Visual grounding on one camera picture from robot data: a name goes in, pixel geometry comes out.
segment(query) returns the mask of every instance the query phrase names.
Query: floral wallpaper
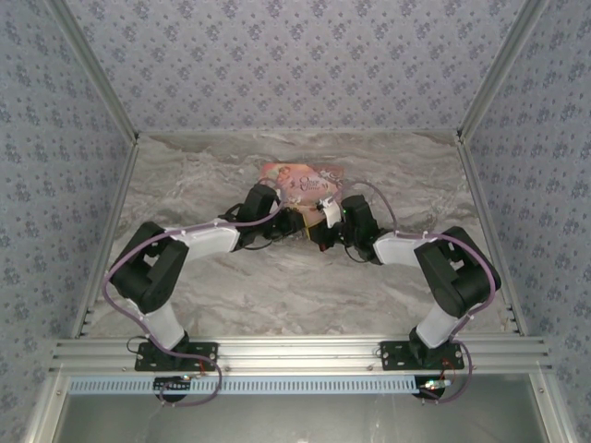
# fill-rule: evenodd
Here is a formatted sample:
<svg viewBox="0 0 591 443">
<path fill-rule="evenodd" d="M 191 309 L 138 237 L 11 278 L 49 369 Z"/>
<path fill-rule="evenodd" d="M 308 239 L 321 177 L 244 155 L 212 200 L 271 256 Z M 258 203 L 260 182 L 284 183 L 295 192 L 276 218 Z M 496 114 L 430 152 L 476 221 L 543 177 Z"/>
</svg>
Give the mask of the floral wallpaper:
<svg viewBox="0 0 591 443">
<path fill-rule="evenodd" d="M 139 131 L 456 128 L 523 0 L 68 0 Z"/>
<path fill-rule="evenodd" d="M 72 329 L 126 142 L 42 0 L 0 2 L 0 441 Z"/>
<path fill-rule="evenodd" d="M 532 334 L 591 441 L 591 4 L 551 0 L 470 147 Z"/>
</svg>

